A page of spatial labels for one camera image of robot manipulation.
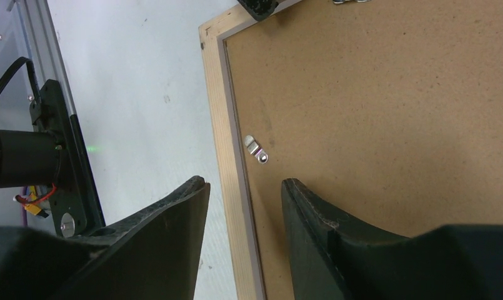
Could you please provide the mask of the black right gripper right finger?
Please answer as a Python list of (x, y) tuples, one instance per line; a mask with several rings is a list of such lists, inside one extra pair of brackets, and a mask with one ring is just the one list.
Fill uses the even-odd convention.
[(294, 178), (282, 182), (281, 199), (296, 299), (503, 299), (503, 225), (404, 237)]

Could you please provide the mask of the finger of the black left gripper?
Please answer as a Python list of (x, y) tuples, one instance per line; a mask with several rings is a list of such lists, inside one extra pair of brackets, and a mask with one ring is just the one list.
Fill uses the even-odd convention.
[(263, 21), (274, 13), (278, 0), (238, 0), (255, 21)]

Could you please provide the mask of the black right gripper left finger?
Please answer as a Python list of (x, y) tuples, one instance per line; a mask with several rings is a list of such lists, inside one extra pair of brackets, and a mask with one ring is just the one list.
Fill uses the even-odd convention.
[(0, 227), (0, 299), (192, 299), (210, 191), (193, 176), (88, 236)]

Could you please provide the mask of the light wooden picture frame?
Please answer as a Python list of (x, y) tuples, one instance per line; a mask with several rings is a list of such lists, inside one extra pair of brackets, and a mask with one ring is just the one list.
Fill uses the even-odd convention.
[(293, 299), (291, 276), (262, 268), (226, 39), (255, 25), (241, 4), (199, 27), (214, 145), (238, 299)]

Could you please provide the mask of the brown backing board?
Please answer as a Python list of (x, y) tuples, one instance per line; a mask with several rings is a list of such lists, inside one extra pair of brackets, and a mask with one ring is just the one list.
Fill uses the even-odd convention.
[(503, 224), (503, 1), (301, 1), (226, 39), (268, 299), (281, 182), (379, 228)]

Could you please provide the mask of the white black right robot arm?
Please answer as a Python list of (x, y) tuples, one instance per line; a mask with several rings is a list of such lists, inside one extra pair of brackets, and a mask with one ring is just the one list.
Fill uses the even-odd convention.
[[(58, 200), (59, 236), (0, 227), (0, 299), (192, 299), (210, 184), (193, 176), (170, 195), (102, 224), (78, 119), (59, 82), (36, 81), (17, 58), (0, 95), (26, 66), (35, 131), (0, 130), (0, 188), (22, 206)], [(446, 225), (408, 238), (333, 206), (298, 179), (281, 201), (296, 299), (503, 299), (503, 225)]]

